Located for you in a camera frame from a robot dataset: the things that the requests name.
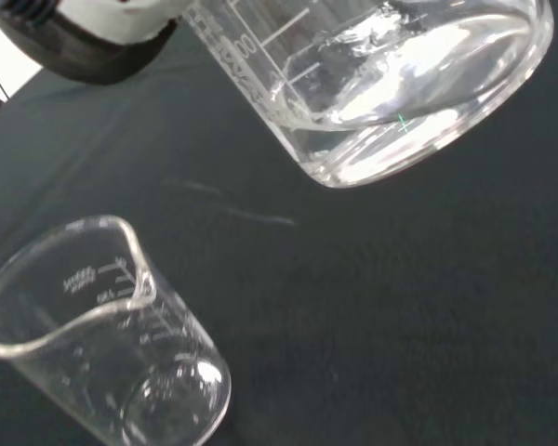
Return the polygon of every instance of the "water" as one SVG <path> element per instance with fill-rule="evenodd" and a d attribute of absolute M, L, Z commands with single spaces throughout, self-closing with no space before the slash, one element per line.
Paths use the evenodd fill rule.
<path fill-rule="evenodd" d="M 319 34 L 285 66 L 287 78 L 313 69 L 272 88 L 280 118 L 267 124 L 330 187 L 385 177 L 456 139 L 525 81 L 551 38 L 518 11 L 436 21 L 385 5 Z"/>
<path fill-rule="evenodd" d="M 286 78 L 298 80 L 272 88 L 277 109 L 292 127 L 332 131 L 456 107 L 503 81 L 531 37 L 518 12 L 437 18 L 387 2 L 317 34 L 286 62 Z"/>
<path fill-rule="evenodd" d="M 198 0 L 186 14 L 312 178 L 398 172 L 501 105 L 551 41 L 540 0 Z"/>

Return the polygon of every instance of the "white background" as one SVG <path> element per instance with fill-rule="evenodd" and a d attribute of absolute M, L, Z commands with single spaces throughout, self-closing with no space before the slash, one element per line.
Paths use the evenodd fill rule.
<path fill-rule="evenodd" d="M 12 96 L 25 85 L 40 67 L 20 52 L 0 31 L 0 83 Z M 6 100 L 0 90 L 0 99 Z"/>

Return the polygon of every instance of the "beaker base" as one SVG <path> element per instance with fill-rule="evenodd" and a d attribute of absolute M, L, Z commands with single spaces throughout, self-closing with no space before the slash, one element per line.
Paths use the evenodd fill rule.
<path fill-rule="evenodd" d="M 329 188 L 350 188 L 396 174 L 439 151 L 502 105 L 541 63 L 553 34 L 551 9 L 531 50 L 496 88 L 455 107 L 397 122 L 349 131 L 312 131 L 270 125 L 275 135 L 313 179 Z"/>
<path fill-rule="evenodd" d="M 203 444 L 227 411 L 231 382 L 225 363 L 178 357 L 154 367 L 124 409 L 123 435 L 132 446 Z"/>

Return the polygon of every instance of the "glass beaker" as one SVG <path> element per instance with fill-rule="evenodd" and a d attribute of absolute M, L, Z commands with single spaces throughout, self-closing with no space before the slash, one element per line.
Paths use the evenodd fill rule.
<path fill-rule="evenodd" d="M 200 445 L 231 393 L 209 336 L 113 216 L 52 230 L 0 271 L 0 359 L 109 446 Z"/>
<path fill-rule="evenodd" d="M 443 148 L 525 82 L 548 0 L 197 0 L 184 17 L 299 165 L 335 188 Z"/>

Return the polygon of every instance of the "empty beaker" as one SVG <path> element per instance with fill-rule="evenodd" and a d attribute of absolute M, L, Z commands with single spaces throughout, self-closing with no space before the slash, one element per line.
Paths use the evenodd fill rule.
<path fill-rule="evenodd" d="M 202 444 L 228 367 L 124 220 L 52 230 L 0 271 L 0 359 L 109 446 Z"/>

